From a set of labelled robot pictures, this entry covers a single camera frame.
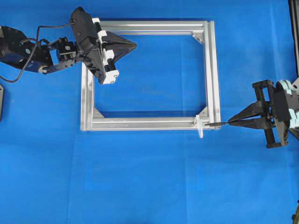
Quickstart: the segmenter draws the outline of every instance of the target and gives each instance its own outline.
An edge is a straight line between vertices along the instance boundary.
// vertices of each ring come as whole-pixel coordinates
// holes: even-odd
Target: white clip
[[[198,135],[202,139],[204,137],[204,132],[202,130],[202,121],[200,119],[199,114],[197,114],[195,116],[195,122],[196,122],[196,125],[197,125]]]

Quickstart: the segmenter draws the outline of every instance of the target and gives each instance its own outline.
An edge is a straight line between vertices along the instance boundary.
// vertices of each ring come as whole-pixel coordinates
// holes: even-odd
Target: metal bracket
[[[190,35],[203,45],[206,107],[195,117],[104,118],[94,108],[93,74],[82,64],[81,130],[202,130],[220,122],[220,97],[213,21],[101,21],[103,30],[118,35]]]
[[[197,40],[200,44],[203,44],[204,40],[201,33],[193,33],[192,37]]]

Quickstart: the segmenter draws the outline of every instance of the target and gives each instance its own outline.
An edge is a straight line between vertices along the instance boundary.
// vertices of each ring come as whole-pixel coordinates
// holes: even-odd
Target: blue table surface
[[[213,20],[221,115],[255,101],[251,84],[296,78],[285,0],[1,2],[3,26],[34,37],[82,6],[108,19]],[[41,37],[74,40],[70,27]],[[105,116],[194,116],[205,106],[203,54],[189,36],[136,37],[113,85],[96,85]],[[1,75],[18,70],[0,64]],[[299,199],[299,142],[265,148],[263,131],[82,132],[81,65],[24,72],[5,88],[0,122],[0,223],[282,224]]]

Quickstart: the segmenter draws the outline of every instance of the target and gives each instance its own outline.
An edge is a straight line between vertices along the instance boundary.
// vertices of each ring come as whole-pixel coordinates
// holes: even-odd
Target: black cable
[[[21,71],[20,71],[18,77],[17,77],[16,79],[14,79],[14,80],[9,80],[9,79],[6,79],[6,78],[4,78],[4,77],[2,77],[2,76],[0,76],[0,78],[1,78],[2,80],[4,80],[4,81],[8,82],[8,83],[15,83],[15,82],[17,82],[17,81],[21,78],[21,76],[22,76],[22,74],[23,74],[23,71],[25,70],[25,68],[27,67],[27,65],[29,64],[29,62],[31,61],[32,56],[33,56],[33,54],[34,54],[34,52],[35,52],[35,50],[36,50],[36,48],[37,48],[37,46],[38,46],[38,44],[39,44],[38,36],[39,36],[39,30],[40,30],[40,28],[58,29],[58,28],[64,28],[64,27],[67,27],[67,26],[69,26],[69,25],[71,25],[71,24],[74,24],[74,23],[73,23],[73,22],[69,22],[69,23],[66,23],[66,24],[61,25],[61,26],[38,26],[38,27],[37,27],[37,32],[36,32],[36,39],[34,39],[34,38],[28,38],[29,40],[34,40],[34,41],[35,41],[35,44],[34,44],[33,49],[32,49],[32,51],[31,51],[31,53],[30,53],[30,55],[29,55],[29,57],[28,57],[28,60],[27,60],[26,63],[24,64],[23,68],[21,69]]]

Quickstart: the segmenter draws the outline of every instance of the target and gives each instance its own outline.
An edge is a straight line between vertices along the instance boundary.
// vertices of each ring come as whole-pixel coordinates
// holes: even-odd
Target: rectangular frame
[[[93,74],[82,63],[82,131],[218,129],[208,125],[221,121],[213,21],[101,21],[100,25],[103,30],[119,35],[191,35],[195,38],[204,50],[206,107],[196,117],[104,118],[94,107]]]

